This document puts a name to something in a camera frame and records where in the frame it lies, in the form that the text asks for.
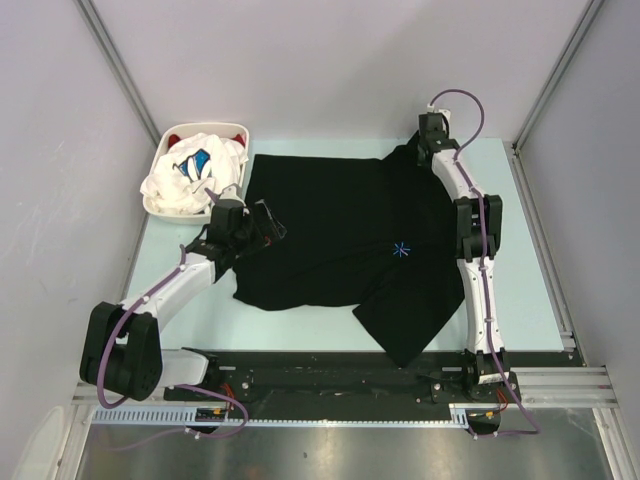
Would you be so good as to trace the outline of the black t shirt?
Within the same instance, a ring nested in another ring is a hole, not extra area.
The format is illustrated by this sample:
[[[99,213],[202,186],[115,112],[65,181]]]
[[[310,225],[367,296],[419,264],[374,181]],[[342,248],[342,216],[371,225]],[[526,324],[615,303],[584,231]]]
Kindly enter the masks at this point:
[[[463,302],[454,207],[416,139],[381,159],[259,154],[246,201],[264,202],[286,233],[235,264],[245,304],[348,306],[405,367]]]

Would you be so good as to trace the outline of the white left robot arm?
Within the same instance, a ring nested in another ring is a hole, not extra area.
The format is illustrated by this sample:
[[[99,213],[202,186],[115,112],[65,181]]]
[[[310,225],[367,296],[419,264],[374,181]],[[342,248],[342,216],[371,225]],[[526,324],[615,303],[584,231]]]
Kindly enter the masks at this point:
[[[214,397],[221,376],[209,357],[181,348],[165,350],[161,333],[197,295],[217,283],[237,261],[279,242],[286,234],[267,203],[219,200],[210,220],[176,265],[155,285],[118,304],[91,311],[79,375],[95,386],[99,404],[114,409],[143,401],[157,388],[187,387],[197,398]]]

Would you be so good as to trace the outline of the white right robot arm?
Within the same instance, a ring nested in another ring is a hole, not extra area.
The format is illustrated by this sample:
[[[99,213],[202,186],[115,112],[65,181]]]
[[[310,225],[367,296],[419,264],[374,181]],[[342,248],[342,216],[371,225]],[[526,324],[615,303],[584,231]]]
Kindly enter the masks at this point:
[[[433,106],[418,117],[418,164],[433,172],[453,204],[455,258],[468,319],[465,355],[470,362],[461,376],[461,388],[469,399],[484,401],[510,375],[494,289],[503,202],[474,180],[459,143],[450,137],[449,119],[448,110]]]

